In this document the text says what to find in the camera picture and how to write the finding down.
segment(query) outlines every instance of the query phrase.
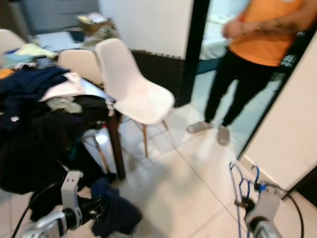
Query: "black cable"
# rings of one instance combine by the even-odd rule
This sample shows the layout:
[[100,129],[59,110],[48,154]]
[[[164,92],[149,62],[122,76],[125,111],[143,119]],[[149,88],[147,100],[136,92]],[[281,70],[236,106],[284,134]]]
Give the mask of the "black cable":
[[62,182],[64,181],[64,179],[62,181],[59,181],[59,182],[55,182],[55,183],[52,183],[50,186],[44,188],[41,192],[39,192],[30,202],[29,202],[29,205],[25,208],[24,212],[22,213],[21,217],[20,217],[20,220],[18,222],[18,224],[16,225],[15,229],[14,229],[14,232],[11,236],[11,238],[15,238],[16,234],[18,233],[19,231],[19,228],[23,222],[23,219],[26,215],[26,213],[28,212],[28,210],[30,209],[30,207],[32,206],[32,204],[43,194],[45,193],[46,191],[48,191],[49,189],[57,186],[57,185],[60,185]]
[[285,192],[285,196],[287,196],[289,199],[291,199],[291,201],[293,202],[293,204],[298,212],[299,219],[301,221],[301,238],[304,238],[304,219],[303,219],[302,212],[301,212],[298,204],[296,203],[295,199],[290,195],[290,193],[288,191],[286,191],[285,189],[281,188],[280,186],[278,186],[276,184],[267,183],[266,185],[268,187],[275,187],[275,188]]

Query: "wooden table leg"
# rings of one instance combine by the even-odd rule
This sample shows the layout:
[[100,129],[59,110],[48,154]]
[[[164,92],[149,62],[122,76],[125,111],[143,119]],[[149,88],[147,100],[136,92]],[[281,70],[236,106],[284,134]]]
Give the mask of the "wooden table leg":
[[118,122],[116,120],[116,115],[110,117],[107,121],[108,132],[111,141],[111,147],[113,152],[113,158],[115,162],[115,167],[117,169],[119,179],[125,179],[125,168],[122,157],[120,137],[118,133]]

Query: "orange t-shirt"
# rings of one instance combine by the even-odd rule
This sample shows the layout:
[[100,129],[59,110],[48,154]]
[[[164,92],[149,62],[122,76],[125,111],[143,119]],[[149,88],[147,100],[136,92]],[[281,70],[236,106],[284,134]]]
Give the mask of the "orange t-shirt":
[[[244,22],[266,21],[299,10],[304,0],[251,0],[243,16]],[[253,63],[279,66],[296,34],[249,35],[236,38],[230,49]]]

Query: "dark blue clothing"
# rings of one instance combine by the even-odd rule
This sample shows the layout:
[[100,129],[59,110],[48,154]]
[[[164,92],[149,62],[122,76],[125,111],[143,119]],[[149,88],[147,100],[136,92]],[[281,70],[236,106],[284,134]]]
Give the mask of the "dark blue clothing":
[[0,80],[0,129],[15,131],[20,124],[23,108],[40,100],[49,88],[67,81],[63,76],[67,72],[69,70],[58,67],[22,70]]
[[142,219],[142,214],[136,206],[119,196],[118,189],[112,188],[105,178],[100,178],[91,187],[91,196],[102,196],[107,204],[102,218],[95,221],[92,227],[95,236],[107,238],[114,232],[125,235],[133,233]]

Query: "hand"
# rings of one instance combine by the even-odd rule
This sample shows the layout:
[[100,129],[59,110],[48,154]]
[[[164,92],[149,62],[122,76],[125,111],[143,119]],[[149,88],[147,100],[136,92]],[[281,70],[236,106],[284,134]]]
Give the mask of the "hand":
[[225,24],[222,28],[222,35],[226,39],[235,39],[237,37],[243,36],[243,22],[238,19],[233,19]]

